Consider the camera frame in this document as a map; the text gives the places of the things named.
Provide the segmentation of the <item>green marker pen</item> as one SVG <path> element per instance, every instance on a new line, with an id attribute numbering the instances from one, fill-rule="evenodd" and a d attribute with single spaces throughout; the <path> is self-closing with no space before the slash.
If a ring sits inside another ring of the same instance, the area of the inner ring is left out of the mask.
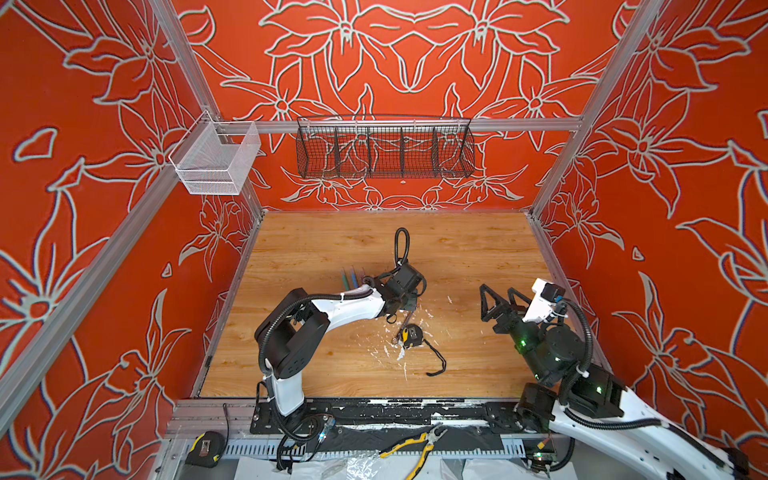
<path id="1" fill-rule="evenodd" d="M 343 282 L 344 291 L 351 290 L 350 281 L 347 276 L 346 270 L 344 268 L 342 268 L 341 274 L 342 274 L 341 278 Z"/>

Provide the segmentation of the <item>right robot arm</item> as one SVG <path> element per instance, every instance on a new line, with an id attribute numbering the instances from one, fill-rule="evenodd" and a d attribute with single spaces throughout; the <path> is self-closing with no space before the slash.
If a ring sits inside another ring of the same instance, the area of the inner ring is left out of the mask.
<path id="1" fill-rule="evenodd" d="M 565 435 L 646 479 L 748 478 L 743 452 L 694 437 L 594 362 L 594 334 L 564 288 L 538 279 L 532 291 L 479 288 L 482 321 L 512 339 L 534 377 L 516 405 L 525 428 Z"/>

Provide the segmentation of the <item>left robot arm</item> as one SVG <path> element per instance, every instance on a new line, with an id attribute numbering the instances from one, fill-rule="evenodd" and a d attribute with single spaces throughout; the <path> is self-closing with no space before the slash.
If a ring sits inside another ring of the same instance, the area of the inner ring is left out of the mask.
<path id="1" fill-rule="evenodd" d="M 325 428 L 321 414 L 296 416 L 305 404 L 303 370 L 325 335 L 358 321 L 383 318 L 390 322 L 398 313 L 416 309 L 427 281 L 409 263 L 409 251 L 410 232 L 400 227 L 394 236 L 391 270 L 366 276 L 358 286 L 336 294 L 293 289 L 254 333 L 271 419 L 286 439 L 307 443 L 319 439 Z"/>

